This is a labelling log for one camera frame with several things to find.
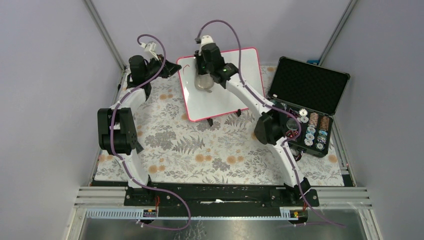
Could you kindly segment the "grey wiping cloth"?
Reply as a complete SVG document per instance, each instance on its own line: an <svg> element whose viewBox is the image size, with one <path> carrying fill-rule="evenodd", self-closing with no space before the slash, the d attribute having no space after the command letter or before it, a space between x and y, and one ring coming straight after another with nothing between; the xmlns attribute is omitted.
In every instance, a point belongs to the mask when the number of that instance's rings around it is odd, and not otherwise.
<svg viewBox="0 0 424 240"><path fill-rule="evenodd" d="M212 92L212 87L215 82L210 74L198 74L194 80L194 86L200 91L205 91L207 93Z"/></svg>

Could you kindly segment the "pink framed whiteboard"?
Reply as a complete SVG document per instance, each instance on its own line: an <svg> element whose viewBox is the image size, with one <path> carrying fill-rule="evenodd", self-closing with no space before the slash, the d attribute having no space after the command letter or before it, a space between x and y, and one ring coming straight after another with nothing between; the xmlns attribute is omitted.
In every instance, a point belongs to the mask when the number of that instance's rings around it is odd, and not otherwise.
<svg viewBox="0 0 424 240"><path fill-rule="evenodd" d="M247 109L234 94L215 84L211 92L195 87L196 60L194 56L183 56L176 63L182 67L178 71L187 117L191 122L214 118L237 110ZM257 92L264 95L258 51L254 47L241 50L242 77Z"/></svg>

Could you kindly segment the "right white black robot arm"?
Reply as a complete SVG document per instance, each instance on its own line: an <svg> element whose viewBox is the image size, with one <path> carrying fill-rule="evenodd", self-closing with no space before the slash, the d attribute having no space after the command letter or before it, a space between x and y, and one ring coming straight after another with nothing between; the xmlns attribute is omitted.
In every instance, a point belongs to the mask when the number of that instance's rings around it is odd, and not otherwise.
<svg viewBox="0 0 424 240"><path fill-rule="evenodd" d="M287 201L293 206L301 205L311 185L299 171L285 135L285 118L289 112L273 106L244 80L240 67L225 62L216 43L202 43L194 56L199 74L209 74L216 84L235 95L253 113L257 120L254 134L271 151L282 172L283 184L289 189Z"/></svg>

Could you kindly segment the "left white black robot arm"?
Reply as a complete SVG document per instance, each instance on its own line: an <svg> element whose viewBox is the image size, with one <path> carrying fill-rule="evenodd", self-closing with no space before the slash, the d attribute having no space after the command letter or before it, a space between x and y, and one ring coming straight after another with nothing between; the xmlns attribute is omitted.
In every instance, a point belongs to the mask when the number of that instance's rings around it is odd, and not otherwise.
<svg viewBox="0 0 424 240"><path fill-rule="evenodd" d="M150 60L134 55L129 59L123 96L109 108L97 111L99 147L118 161L127 174L128 186L139 188L135 197L144 206L154 202L155 192L146 187L151 178L138 155L143 147L138 141L134 114L149 99L151 81L157 78L168 79L181 69L181 65L165 60L163 55Z"/></svg>

